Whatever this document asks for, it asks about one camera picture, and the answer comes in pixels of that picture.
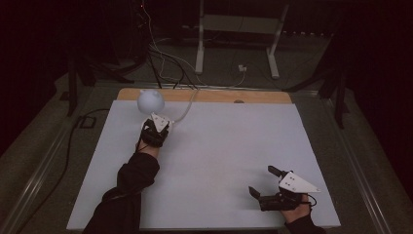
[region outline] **white board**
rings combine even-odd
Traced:
[[[178,119],[188,102],[167,102],[160,114]],[[147,116],[135,101],[115,100],[79,192],[68,229],[83,229],[134,152]],[[248,192],[278,192],[272,165],[294,171],[321,190],[312,217],[339,226],[328,189],[294,104],[194,102],[172,127],[155,183],[142,194],[141,229],[278,228],[279,212],[261,212]]]

